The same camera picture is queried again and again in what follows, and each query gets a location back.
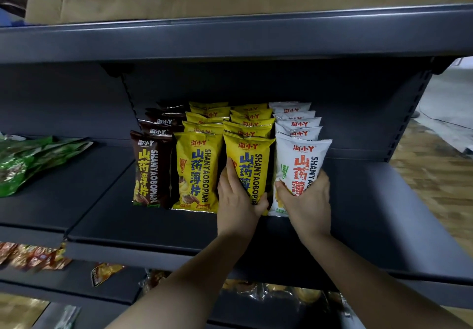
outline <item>person's right hand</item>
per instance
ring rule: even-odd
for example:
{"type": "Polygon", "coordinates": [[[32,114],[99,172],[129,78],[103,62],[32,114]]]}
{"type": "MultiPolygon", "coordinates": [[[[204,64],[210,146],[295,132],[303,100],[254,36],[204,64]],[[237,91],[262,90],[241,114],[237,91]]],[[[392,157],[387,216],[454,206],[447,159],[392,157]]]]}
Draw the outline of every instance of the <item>person's right hand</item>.
{"type": "Polygon", "coordinates": [[[275,186],[302,244],[307,245],[316,237],[330,236],[330,182],[324,170],[321,170],[318,178],[297,197],[290,193],[281,181],[276,181],[275,186]]]}

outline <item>person's arm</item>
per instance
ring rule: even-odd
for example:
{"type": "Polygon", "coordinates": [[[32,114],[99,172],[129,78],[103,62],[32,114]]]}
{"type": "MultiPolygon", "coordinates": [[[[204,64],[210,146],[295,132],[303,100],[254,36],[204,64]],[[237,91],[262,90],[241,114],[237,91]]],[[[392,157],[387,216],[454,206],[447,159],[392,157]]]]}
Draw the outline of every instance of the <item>person's arm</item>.
{"type": "Polygon", "coordinates": [[[298,197],[276,183],[290,221],[315,260],[367,329],[465,329],[462,320],[399,283],[330,235],[330,183],[325,172],[298,197]]]}
{"type": "Polygon", "coordinates": [[[242,187],[232,161],[220,176],[217,238],[107,329],[201,329],[228,273],[245,253],[259,217],[268,207],[267,194],[257,206],[242,187]]]}

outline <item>person's left hand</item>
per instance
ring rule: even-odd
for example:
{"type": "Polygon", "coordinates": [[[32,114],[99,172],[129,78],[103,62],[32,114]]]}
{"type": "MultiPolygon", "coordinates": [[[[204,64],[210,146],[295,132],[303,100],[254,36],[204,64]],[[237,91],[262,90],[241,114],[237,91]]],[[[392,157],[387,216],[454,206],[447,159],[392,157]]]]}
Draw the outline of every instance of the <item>person's left hand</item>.
{"type": "Polygon", "coordinates": [[[231,158],[220,175],[218,185],[219,211],[217,212],[218,236],[238,236],[251,241],[258,219],[268,208],[268,194],[264,193],[256,206],[253,206],[248,193],[241,184],[231,158]]]}

